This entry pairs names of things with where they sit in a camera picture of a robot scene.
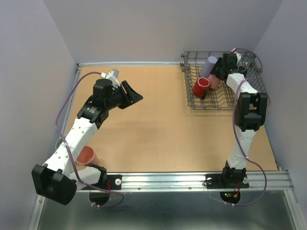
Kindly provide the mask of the green plastic cup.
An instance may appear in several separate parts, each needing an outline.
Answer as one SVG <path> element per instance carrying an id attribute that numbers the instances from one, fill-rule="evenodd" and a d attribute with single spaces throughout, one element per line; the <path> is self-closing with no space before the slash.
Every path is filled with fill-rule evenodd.
<path id="1" fill-rule="evenodd" d="M 57 150 L 62 143 L 63 143 L 62 139 L 59 139 L 55 145 L 55 150 Z"/>

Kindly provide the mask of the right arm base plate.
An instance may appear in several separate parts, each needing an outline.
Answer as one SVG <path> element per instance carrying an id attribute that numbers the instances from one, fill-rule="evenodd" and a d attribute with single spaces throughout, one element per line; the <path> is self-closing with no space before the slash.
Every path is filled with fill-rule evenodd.
<path id="1" fill-rule="evenodd" d="M 247 175 L 243 176 L 225 176 L 222 173 L 210 173 L 206 175 L 205 184 L 208 189 L 234 189 L 249 188 L 249 183 L 244 183 Z"/>

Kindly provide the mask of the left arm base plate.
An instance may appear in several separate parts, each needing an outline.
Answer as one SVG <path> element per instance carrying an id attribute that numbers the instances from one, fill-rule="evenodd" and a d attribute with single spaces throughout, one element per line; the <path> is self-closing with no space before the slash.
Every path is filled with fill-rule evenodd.
<path id="1" fill-rule="evenodd" d="M 98 182 L 92 186 L 102 188 L 105 190 L 121 190 L 122 175 L 121 174 L 107 174 L 101 175 Z"/>

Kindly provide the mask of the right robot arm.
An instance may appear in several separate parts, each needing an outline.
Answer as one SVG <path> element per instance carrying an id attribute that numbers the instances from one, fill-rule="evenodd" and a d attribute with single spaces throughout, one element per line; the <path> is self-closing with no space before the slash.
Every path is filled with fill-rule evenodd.
<path id="1" fill-rule="evenodd" d="M 207 176 L 205 184 L 210 189 L 235 188 L 239 185 L 248 188 L 246 163 L 258 166 L 249 158 L 248 152 L 254 136 L 264 125 L 268 96 L 250 85 L 239 61 L 238 53 L 224 53 L 211 71 L 235 93 L 232 120 L 235 142 L 222 172 Z"/>

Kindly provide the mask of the pink cup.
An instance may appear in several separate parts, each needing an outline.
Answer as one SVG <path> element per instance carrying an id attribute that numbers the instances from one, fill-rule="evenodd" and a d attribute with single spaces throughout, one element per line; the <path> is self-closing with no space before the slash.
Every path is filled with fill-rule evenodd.
<path id="1" fill-rule="evenodd" d="M 209 77 L 207 78 L 208 80 L 209 80 L 209 82 L 210 82 L 210 88 L 211 89 L 216 89 L 218 86 L 219 86 L 219 84 L 220 84 L 220 82 L 221 82 L 221 80 L 219 79 L 219 78 L 217 78 L 215 75 L 213 75 L 213 74 L 210 74 L 209 75 Z"/>
<path id="2" fill-rule="evenodd" d="M 84 146 L 76 162 L 80 165 L 98 164 L 99 160 L 93 148 Z"/>

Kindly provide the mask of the black mug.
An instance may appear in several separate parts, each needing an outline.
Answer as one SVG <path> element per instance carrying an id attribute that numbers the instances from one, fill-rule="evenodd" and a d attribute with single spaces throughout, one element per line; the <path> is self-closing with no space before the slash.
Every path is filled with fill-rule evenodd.
<path id="1" fill-rule="evenodd" d="M 247 67 L 245 65 L 239 65 L 237 67 L 237 69 L 238 69 L 240 74 L 243 74 L 244 76 L 247 75 L 248 70 L 247 70 Z"/>

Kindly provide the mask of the aluminium rail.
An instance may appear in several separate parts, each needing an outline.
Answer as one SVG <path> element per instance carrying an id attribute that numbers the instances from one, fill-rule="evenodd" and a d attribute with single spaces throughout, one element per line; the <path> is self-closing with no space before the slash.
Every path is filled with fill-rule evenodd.
<path id="1" fill-rule="evenodd" d="M 89 172 L 88 169 L 81 170 L 80 177 L 87 183 L 97 183 L 100 173 L 97 170 Z M 258 171 L 247 172 L 249 188 L 234 189 L 208 189 L 205 184 L 206 175 L 221 172 L 150 172 L 150 173 L 107 173 L 121 174 L 121 192 L 185 192 L 185 191 L 268 191 L 293 190 L 294 185 L 289 172 Z"/>

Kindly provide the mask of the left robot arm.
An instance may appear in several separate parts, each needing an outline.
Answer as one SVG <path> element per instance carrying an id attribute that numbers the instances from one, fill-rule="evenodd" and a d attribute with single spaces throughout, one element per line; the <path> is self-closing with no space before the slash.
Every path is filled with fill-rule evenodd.
<path id="1" fill-rule="evenodd" d="M 75 161 L 91 136 L 108 118 L 110 110 L 116 107 L 125 109 L 142 99 L 143 96 L 135 92 L 126 81 L 115 88 L 111 80 L 97 80 L 93 94 L 78 112 L 62 144 L 43 165 L 35 165 L 32 169 L 36 193 L 67 205 L 78 190 L 87 186 L 104 191 L 109 189 L 110 183 L 107 182 L 104 167 L 92 163 L 78 171 Z"/>

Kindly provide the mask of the red mug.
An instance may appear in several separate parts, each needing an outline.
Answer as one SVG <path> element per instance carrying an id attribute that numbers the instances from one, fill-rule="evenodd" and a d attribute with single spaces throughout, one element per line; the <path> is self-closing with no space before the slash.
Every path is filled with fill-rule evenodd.
<path id="1" fill-rule="evenodd" d="M 210 81 L 207 78 L 200 77 L 196 80 L 192 93 L 194 96 L 204 100 L 210 89 Z"/>

